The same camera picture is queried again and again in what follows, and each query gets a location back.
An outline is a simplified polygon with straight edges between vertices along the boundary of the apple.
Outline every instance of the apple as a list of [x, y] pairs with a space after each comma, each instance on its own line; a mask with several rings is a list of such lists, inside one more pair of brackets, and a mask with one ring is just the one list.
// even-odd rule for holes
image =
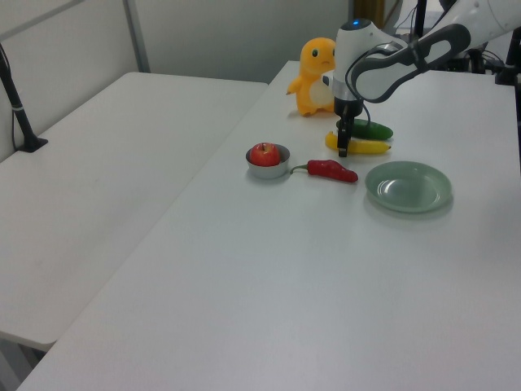
[[259, 143], [250, 150], [250, 161], [260, 167], [272, 167], [280, 164], [280, 153], [275, 144]]

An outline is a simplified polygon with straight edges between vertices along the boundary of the small metal bowl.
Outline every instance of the small metal bowl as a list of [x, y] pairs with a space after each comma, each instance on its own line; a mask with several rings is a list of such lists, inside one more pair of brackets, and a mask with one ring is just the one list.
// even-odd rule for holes
[[251, 149], [246, 152], [247, 165], [250, 166], [250, 171], [254, 176], [261, 179], [275, 179], [282, 177], [287, 172], [287, 165], [290, 160], [290, 151], [283, 145], [274, 145], [277, 147], [278, 153], [280, 154], [280, 163], [271, 167], [261, 167], [259, 165], [254, 165], [250, 161]]

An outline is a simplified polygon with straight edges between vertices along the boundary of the cucumber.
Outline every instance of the cucumber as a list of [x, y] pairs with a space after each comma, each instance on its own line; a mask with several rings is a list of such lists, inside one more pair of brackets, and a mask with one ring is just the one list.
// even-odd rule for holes
[[[339, 127], [340, 120], [336, 122], [336, 128]], [[355, 119], [355, 124], [352, 129], [351, 137], [365, 138], [367, 140], [387, 140], [391, 138], [393, 132], [387, 126], [379, 124], [378, 122], [371, 122], [369, 127], [366, 120]]]

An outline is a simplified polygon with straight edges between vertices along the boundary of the yellow banana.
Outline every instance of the yellow banana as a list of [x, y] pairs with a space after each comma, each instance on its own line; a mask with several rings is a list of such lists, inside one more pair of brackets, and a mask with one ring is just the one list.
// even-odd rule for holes
[[[337, 151], [338, 138], [336, 134], [333, 132], [329, 132], [326, 136], [326, 145]], [[387, 152], [391, 146], [382, 141], [373, 141], [373, 140], [355, 140], [351, 139], [348, 145], [348, 153], [363, 153], [366, 155], [375, 155], [379, 153]]]

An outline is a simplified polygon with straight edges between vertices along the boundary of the chili pepper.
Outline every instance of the chili pepper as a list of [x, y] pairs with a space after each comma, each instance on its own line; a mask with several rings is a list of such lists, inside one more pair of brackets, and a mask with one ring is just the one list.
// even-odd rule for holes
[[310, 160], [306, 165], [297, 165], [292, 168], [290, 174], [296, 169], [307, 169], [309, 175], [336, 179], [337, 181], [353, 183], [358, 180], [358, 175], [350, 169], [346, 169], [334, 160]]

